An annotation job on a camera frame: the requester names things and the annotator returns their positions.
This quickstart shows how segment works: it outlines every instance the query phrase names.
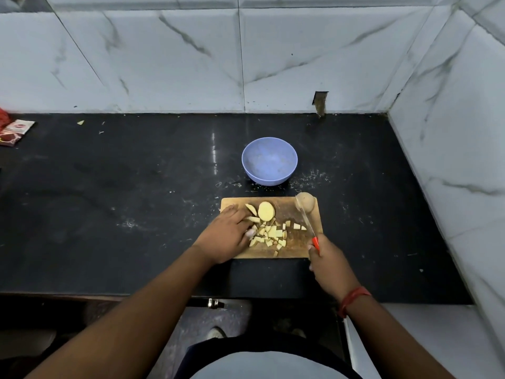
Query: blue bowl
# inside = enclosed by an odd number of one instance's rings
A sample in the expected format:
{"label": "blue bowl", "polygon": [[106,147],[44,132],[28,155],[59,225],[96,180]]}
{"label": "blue bowl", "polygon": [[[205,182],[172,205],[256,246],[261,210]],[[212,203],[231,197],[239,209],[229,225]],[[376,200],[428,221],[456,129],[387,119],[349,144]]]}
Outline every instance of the blue bowl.
{"label": "blue bowl", "polygon": [[263,186],[283,183],[293,174],[298,156],[293,146],[275,137],[258,138],[242,152],[242,166],[254,182]]}

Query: cutting board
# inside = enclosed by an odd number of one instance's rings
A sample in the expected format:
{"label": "cutting board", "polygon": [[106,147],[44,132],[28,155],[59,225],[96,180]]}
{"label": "cutting board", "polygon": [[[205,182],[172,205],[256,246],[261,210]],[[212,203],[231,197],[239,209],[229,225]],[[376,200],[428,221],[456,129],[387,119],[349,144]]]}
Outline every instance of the cutting board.
{"label": "cutting board", "polygon": [[[309,231],[294,230],[293,223],[305,225],[305,221],[301,213],[296,209],[295,197],[240,197],[240,198],[223,198],[221,200],[221,210],[230,205],[237,204],[240,208],[245,207],[246,203],[253,205],[256,210],[263,201],[270,202],[275,208],[275,218],[279,223],[291,221],[291,227],[287,230],[286,247],[279,250],[279,255],[276,258],[308,258],[307,242],[312,238]],[[316,199],[314,209],[308,215],[309,221],[314,227],[316,233],[323,232],[321,224],[321,216],[319,216],[319,206]],[[274,258],[276,247],[267,247],[264,243],[257,243],[251,248],[247,248],[242,254],[236,258]]]}

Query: hand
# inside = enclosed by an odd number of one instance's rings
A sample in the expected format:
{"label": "hand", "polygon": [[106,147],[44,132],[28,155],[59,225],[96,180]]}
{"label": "hand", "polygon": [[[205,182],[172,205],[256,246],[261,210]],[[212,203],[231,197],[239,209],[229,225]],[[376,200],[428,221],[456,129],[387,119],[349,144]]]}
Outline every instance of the hand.
{"label": "hand", "polygon": [[348,293],[361,285],[342,250],[324,234],[318,234],[318,240],[319,254],[312,245],[312,241],[309,242],[310,270],[314,272],[316,280],[323,290],[338,302],[342,302]]}
{"label": "hand", "polygon": [[245,219],[249,215],[248,210],[238,210],[237,205],[228,206],[207,226],[193,246],[201,249],[213,263],[236,257],[256,234],[256,230],[248,230],[253,224]]}

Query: forearm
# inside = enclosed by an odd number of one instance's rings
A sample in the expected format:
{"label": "forearm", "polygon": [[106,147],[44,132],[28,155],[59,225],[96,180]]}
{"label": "forearm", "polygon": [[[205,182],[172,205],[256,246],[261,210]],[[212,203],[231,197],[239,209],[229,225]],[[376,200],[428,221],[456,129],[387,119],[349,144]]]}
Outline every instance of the forearm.
{"label": "forearm", "polygon": [[454,379],[372,297],[357,297],[346,310],[382,378]]}
{"label": "forearm", "polygon": [[145,376],[212,262],[189,248],[147,286],[56,351],[29,379]]}

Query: red thread bracelet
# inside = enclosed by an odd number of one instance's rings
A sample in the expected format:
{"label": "red thread bracelet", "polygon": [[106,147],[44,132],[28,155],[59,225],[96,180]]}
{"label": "red thread bracelet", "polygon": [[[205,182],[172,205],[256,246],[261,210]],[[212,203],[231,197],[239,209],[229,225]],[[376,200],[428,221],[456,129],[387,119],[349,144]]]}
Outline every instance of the red thread bracelet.
{"label": "red thread bracelet", "polygon": [[359,297],[360,295],[372,295],[370,292],[364,288],[363,286],[360,286],[358,288],[355,288],[352,290],[350,293],[348,293],[342,303],[340,304],[340,308],[338,309],[338,316],[341,318],[345,318],[347,316],[347,312],[345,311],[345,308],[350,305],[354,300]]}

